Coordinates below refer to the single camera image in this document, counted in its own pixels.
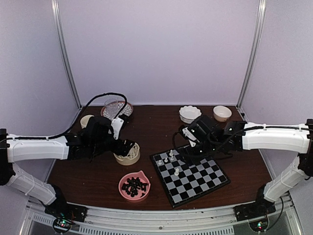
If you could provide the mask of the cream bowl with spout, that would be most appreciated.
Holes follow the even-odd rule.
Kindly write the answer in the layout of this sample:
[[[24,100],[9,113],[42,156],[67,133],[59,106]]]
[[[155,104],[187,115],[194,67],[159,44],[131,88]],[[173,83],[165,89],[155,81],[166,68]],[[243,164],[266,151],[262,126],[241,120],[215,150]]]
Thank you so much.
[[[116,154],[113,154],[113,155],[115,157],[115,160],[120,165],[125,165],[125,166],[133,165],[140,159],[140,152],[139,152],[139,155],[136,158],[134,158],[134,159],[129,159],[127,156],[123,157],[123,156],[116,155]]]

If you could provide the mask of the aluminium frame post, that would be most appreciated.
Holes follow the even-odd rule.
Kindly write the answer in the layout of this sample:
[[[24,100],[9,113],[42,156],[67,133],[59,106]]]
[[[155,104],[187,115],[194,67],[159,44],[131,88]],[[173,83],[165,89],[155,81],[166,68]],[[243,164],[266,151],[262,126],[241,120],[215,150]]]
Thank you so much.
[[[78,109],[82,107],[79,95],[77,92],[77,88],[74,82],[69,58],[68,58],[68,53],[67,53],[67,48],[66,48],[66,42],[64,38],[64,32],[63,32],[63,27],[62,27],[62,20],[61,20],[61,14],[60,14],[60,8],[59,8],[59,1],[58,0],[52,0],[51,1],[51,6],[52,6],[52,13],[56,25],[56,30],[57,30],[57,35],[58,35],[58,41],[59,41],[59,46],[61,50],[61,55],[62,55],[62,61],[63,65],[65,68],[66,72],[66,77],[69,82],[69,87],[72,93],[72,96],[74,98],[75,104]]]
[[[243,109],[244,99],[248,90],[249,82],[252,78],[253,69],[254,69],[257,52],[258,52],[258,47],[262,38],[262,33],[263,33],[263,28],[264,28],[264,22],[265,22],[265,17],[266,17],[266,6],[267,6],[266,0],[259,0],[258,12],[257,12],[257,17],[256,17],[256,23],[255,23],[255,30],[254,30],[252,46],[250,50],[250,56],[249,56],[249,60],[248,60],[248,64],[247,64],[247,68],[245,72],[243,85],[242,85],[239,99],[236,105],[237,109],[239,110]]]

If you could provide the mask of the aluminium frame post right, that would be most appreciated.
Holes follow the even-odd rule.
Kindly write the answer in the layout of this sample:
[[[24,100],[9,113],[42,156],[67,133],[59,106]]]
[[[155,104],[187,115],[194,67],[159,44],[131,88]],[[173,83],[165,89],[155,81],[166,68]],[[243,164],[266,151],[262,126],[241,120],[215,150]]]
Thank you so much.
[[[243,85],[242,85],[239,99],[236,105],[237,109],[239,110],[243,109],[244,99],[248,90],[249,82],[252,78],[253,69],[254,69],[257,52],[258,52],[258,47],[262,38],[262,33],[263,33],[263,28],[264,28],[264,22],[265,22],[265,17],[266,17],[266,6],[267,6],[266,0],[259,0],[258,12],[257,12],[257,17],[256,17],[256,23],[255,23],[255,30],[254,30],[252,46],[250,50],[250,56],[249,56],[249,60],[248,60],[248,64],[247,64],[247,68],[245,72]]]

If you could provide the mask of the clear glass tumbler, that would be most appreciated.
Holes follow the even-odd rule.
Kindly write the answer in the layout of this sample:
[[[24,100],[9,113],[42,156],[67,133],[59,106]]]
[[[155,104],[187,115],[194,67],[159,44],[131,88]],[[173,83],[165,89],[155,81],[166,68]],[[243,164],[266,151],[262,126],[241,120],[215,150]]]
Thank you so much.
[[[115,98],[106,100],[105,110],[106,110],[106,114],[108,115],[108,117],[114,119],[119,111],[118,100]]]

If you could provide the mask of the black and white chessboard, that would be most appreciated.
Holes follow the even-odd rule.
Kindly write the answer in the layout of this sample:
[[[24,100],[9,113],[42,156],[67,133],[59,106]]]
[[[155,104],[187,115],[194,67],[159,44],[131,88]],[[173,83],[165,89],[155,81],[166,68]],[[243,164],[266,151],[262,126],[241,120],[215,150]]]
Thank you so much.
[[[172,208],[182,206],[230,184],[228,176],[211,158],[204,158],[199,164],[193,165],[184,162],[180,152],[187,147],[183,145],[178,150],[173,149],[174,161],[169,157],[170,150],[150,155],[152,165]],[[159,160],[163,161],[162,165],[158,164]],[[174,175],[176,168],[179,169],[178,176]]]

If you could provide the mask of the white scalloped bowl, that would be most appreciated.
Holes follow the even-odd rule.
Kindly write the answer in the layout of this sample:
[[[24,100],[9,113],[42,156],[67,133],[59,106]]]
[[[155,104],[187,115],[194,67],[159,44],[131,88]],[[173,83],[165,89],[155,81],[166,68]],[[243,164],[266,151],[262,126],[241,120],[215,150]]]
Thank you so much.
[[[195,106],[183,106],[179,110],[180,120],[190,124],[201,115],[201,110]]]

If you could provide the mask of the small cream bowl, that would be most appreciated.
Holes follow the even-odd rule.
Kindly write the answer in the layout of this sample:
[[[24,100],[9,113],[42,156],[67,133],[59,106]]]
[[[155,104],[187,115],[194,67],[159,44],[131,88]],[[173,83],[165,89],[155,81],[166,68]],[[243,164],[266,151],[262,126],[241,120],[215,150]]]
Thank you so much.
[[[213,116],[218,122],[226,122],[232,116],[232,111],[225,106],[215,106],[213,108]]]

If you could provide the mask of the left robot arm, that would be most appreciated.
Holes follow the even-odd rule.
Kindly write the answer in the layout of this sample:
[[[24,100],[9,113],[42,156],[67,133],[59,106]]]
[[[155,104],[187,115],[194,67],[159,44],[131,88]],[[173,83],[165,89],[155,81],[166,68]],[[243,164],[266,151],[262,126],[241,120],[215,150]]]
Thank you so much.
[[[91,117],[78,133],[66,132],[52,137],[25,137],[0,131],[0,184],[11,186],[40,200],[59,216],[66,217],[70,206],[57,186],[44,183],[25,172],[15,163],[24,160],[92,159],[106,151],[128,156],[135,142],[121,140],[124,119]]]

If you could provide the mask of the patterned saucer plate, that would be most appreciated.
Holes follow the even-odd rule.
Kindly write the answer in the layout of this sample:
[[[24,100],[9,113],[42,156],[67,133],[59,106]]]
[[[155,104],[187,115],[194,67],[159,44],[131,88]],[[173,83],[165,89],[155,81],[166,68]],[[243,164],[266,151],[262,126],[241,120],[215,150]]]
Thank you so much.
[[[118,107],[119,107],[119,115],[127,115],[128,117],[132,114],[133,112],[133,107],[130,103],[127,103],[127,105],[125,105],[124,101],[118,101]],[[106,117],[108,119],[112,119],[110,117],[108,117],[108,115],[106,114],[106,110],[105,110],[105,106],[102,108],[101,112],[100,112],[101,116]]]

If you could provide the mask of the pink bowl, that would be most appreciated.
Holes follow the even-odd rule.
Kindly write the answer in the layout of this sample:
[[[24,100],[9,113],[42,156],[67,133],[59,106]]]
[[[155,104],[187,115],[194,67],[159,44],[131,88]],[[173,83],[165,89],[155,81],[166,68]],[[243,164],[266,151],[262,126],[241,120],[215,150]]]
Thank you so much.
[[[120,195],[127,201],[139,203],[148,197],[151,183],[141,170],[124,175],[118,184]]]

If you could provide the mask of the black chess pieces pile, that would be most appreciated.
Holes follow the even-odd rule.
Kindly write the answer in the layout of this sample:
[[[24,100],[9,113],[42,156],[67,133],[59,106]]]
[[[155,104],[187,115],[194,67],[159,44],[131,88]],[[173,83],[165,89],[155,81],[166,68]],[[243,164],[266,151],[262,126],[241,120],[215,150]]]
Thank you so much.
[[[138,195],[138,192],[147,190],[148,183],[141,182],[140,178],[127,178],[127,181],[123,183],[122,190],[126,192],[127,195],[135,197]]]

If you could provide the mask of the aluminium frame post left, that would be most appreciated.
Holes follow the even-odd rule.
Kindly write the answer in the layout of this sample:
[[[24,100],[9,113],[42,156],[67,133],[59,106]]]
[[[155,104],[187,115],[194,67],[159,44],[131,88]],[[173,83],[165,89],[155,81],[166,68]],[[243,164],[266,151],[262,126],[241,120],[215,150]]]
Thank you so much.
[[[60,14],[60,8],[59,8],[59,1],[58,0],[52,0],[51,1],[51,6],[52,6],[52,13],[56,25],[56,30],[57,30],[57,35],[58,35],[58,41],[59,41],[59,46],[61,50],[61,55],[62,55],[62,61],[63,65],[65,68],[66,72],[66,77],[69,82],[69,87],[72,93],[72,96],[74,98],[75,104],[78,109],[82,107],[79,95],[77,92],[77,88],[74,82],[69,58],[68,58],[68,53],[67,53],[67,48],[66,48],[66,42],[64,38],[64,32],[63,32],[63,27],[62,27],[62,20],[61,20],[61,14]]]

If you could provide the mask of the aluminium front rail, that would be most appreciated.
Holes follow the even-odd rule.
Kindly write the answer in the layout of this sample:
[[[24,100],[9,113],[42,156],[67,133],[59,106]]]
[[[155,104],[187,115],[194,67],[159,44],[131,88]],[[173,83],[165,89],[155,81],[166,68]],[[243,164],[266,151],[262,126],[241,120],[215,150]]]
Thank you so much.
[[[85,206],[84,222],[74,222],[65,235],[304,235],[291,196],[275,203],[276,212],[264,217],[238,221],[230,205],[207,209],[132,211]],[[33,198],[23,212],[18,235],[60,235],[53,229],[52,215]],[[270,229],[255,232],[252,224],[268,219]]]

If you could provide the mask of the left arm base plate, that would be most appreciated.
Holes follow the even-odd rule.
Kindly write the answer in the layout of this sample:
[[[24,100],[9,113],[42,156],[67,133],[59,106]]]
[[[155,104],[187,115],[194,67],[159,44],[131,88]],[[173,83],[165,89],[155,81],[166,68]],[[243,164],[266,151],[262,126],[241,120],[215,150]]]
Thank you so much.
[[[58,219],[64,219],[69,222],[84,222],[88,208],[74,204],[65,203],[64,205],[45,205],[45,213],[50,214]]]

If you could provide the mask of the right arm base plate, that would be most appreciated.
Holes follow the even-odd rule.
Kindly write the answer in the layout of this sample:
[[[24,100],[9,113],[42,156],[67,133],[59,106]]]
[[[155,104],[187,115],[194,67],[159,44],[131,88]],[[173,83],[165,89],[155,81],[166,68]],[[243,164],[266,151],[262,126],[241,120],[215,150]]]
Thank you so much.
[[[234,207],[237,221],[250,220],[276,212],[274,202],[265,199],[256,200],[252,203],[241,204]]]

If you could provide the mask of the white textured ceramic mug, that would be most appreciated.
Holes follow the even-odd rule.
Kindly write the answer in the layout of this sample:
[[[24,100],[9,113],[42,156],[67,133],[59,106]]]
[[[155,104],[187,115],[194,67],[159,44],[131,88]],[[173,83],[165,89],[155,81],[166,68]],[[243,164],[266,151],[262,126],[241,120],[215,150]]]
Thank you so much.
[[[94,115],[86,115],[80,119],[81,128],[86,128],[88,121],[90,118],[94,117]]]

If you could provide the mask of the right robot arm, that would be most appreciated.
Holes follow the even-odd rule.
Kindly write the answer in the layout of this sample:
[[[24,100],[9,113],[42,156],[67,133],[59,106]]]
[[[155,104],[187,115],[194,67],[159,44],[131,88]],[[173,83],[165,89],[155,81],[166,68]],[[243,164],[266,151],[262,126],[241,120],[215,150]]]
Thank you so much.
[[[313,175],[313,121],[298,125],[268,125],[231,121],[220,128],[206,115],[201,115],[179,133],[193,148],[189,159],[198,160],[222,152],[274,149],[296,152],[293,162],[278,177],[258,190],[251,212],[261,216],[285,192]]]

